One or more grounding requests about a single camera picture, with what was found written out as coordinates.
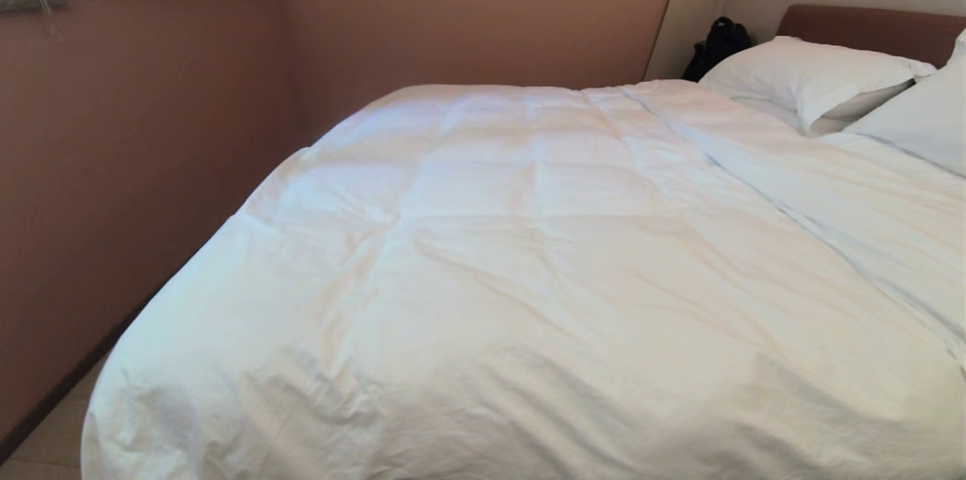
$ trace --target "white bedding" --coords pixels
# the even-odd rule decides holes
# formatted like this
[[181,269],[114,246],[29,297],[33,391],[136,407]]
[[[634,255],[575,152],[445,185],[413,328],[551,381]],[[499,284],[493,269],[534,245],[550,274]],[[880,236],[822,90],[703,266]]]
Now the white bedding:
[[960,194],[689,82],[400,91],[125,333],[85,479],[958,478]]

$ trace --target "white duvet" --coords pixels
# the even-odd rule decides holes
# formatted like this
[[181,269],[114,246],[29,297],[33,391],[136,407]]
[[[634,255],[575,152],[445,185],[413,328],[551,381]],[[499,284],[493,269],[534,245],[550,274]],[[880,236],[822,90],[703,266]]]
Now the white duvet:
[[960,478],[962,180],[834,144],[687,82],[390,95],[125,333],[84,477]]

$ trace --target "backpack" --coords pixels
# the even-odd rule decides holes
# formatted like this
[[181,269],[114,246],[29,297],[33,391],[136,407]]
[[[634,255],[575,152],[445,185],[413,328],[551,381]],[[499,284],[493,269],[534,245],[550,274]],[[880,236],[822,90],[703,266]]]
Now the backpack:
[[752,39],[748,36],[745,26],[732,22],[728,18],[718,18],[711,26],[708,39],[694,45],[694,58],[681,78],[697,82],[725,58],[751,47]]

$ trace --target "headboard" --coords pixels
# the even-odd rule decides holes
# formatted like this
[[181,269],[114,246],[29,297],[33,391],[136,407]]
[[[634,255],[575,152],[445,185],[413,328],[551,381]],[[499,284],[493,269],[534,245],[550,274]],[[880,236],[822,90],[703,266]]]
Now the headboard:
[[779,34],[818,44],[882,51],[942,67],[966,17],[851,6],[793,5]]

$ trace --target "wall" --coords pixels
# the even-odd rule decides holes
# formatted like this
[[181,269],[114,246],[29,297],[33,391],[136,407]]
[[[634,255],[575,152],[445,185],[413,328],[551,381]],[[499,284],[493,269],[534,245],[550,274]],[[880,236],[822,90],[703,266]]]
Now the wall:
[[285,0],[314,132],[405,85],[639,82],[667,0]]
[[58,17],[0,15],[0,438],[307,142],[275,0]]

